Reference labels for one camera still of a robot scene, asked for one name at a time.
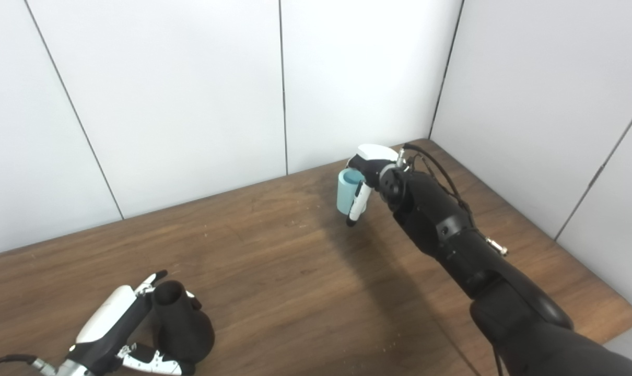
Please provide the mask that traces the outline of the white and black left hand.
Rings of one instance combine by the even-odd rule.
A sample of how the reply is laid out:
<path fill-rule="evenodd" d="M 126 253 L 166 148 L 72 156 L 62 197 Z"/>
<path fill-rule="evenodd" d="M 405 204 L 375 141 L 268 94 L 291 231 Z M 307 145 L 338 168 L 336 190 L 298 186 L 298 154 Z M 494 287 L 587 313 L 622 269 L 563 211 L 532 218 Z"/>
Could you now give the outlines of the white and black left hand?
<path fill-rule="evenodd" d="M 137 287 L 117 287 L 80 329 L 58 375 L 106 375 L 127 368 L 145 374 L 193 375 L 213 350 L 213 324 L 199 300 L 167 271 Z M 147 317 L 158 321 L 154 344 L 130 343 Z"/>

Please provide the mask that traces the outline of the white and black right hand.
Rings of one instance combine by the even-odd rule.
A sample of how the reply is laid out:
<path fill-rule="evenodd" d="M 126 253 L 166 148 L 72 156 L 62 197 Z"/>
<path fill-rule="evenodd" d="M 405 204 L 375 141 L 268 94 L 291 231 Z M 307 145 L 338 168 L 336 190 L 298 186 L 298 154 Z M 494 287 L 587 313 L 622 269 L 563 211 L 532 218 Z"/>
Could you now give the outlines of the white and black right hand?
<path fill-rule="evenodd" d="M 356 154 L 348 160 L 346 167 L 354 169 L 362 174 L 363 179 L 357 183 L 352 206 L 349 209 L 346 224 L 351 228 L 355 226 L 369 199 L 375 191 L 380 178 L 390 168 L 399 168 L 404 164 L 402 154 L 389 147 L 376 144 L 359 145 Z"/>

